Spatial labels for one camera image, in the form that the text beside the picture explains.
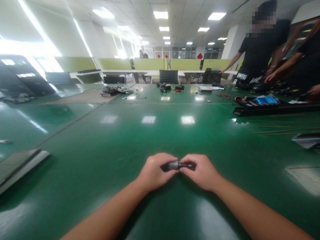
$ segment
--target green workbench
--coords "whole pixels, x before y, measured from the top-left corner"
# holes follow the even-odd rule
[[[156,85],[135,84],[131,88],[146,99],[120,95],[107,105],[54,105],[54,111],[31,103],[0,105],[1,128],[6,124],[1,139],[14,141],[0,145],[0,154],[37,145],[51,153],[0,195],[0,239],[59,239],[134,180],[158,152],[179,159],[207,155],[224,177],[319,239],[320,169],[312,167],[320,166],[320,155],[291,141],[293,135],[251,134],[278,130],[261,125],[297,124],[248,120],[320,122],[320,113],[239,118],[232,101],[185,86],[179,94],[164,94]],[[248,94],[231,86],[214,93]],[[66,107],[73,114],[60,115]],[[119,239],[250,238],[217,196],[179,174],[140,203]]]

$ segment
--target green partition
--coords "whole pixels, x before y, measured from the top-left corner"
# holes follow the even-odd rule
[[[135,58],[133,64],[136,70],[165,70],[162,58]]]
[[[203,62],[202,70],[206,70],[207,68],[211,68],[212,70],[225,69],[230,61],[230,59],[205,59]]]
[[[171,70],[200,70],[201,59],[171,59]]]
[[[98,58],[102,70],[131,70],[129,59],[120,58]]]
[[[97,69],[90,57],[55,57],[64,72]]]
[[[242,66],[242,64],[243,64],[243,60],[244,60],[244,59],[241,59],[241,60],[239,61],[239,64],[238,64],[238,66],[237,66],[236,71],[239,71],[239,69],[241,68],[241,66]]]

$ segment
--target hand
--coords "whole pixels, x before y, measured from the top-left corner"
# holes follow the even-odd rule
[[[180,163],[193,163],[197,165],[195,171],[183,167],[180,168],[180,172],[187,175],[204,190],[214,192],[215,186],[223,179],[205,155],[188,154],[181,159]]]
[[[320,94],[320,84],[313,86],[308,93],[310,93],[310,95]]]
[[[148,157],[147,162],[136,179],[136,182],[140,185],[143,191],[151,192],[158,189],[179,172],[178,170],[164,172],[160,167],[167,162],[177,160],[178,158],[167,153],[158,153],[154,156]]]
[[[265,73],[265,77],[268,77],[271,73],[273,73],[274,68],[269,68],[266,73]]]
[[[265,80],[264,83],[268,83],[271,79],[273,79],[277,75],[277,71],[270,74]]]
[[[219,73],[224,73],[225,71],[227,71],[227,69],[220,69]]]

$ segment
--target black chair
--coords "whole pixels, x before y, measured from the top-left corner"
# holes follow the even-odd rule
[[[74,84],[69,72],[45,72],[47,82],[51,84]]]
[[[103,78],[104,83],[125,83],[125,77],[106,76]]]
[[[200,77],[194,77],[191,81],[191,84],[199,84],[199,83],[203,83],[206,84],[208,82],[208,78],[211,72],[211,68],[207,68],[206,71],[204,72],[204,74]]]
[[[178,84],[178,70],[160,70],[160,83]]]

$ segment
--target screwdriver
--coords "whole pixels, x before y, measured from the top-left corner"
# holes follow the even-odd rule
[[[174,161],[174,162],[168,162],[164,165],[161,166],[161,169],[164,171],[164,172],[168,172],[170,170],[178,170],[182,167],[187,167],[191,170],[195,170],[195,165],[193,164],[184,164],[184,163],[178,163],[178,161]]]

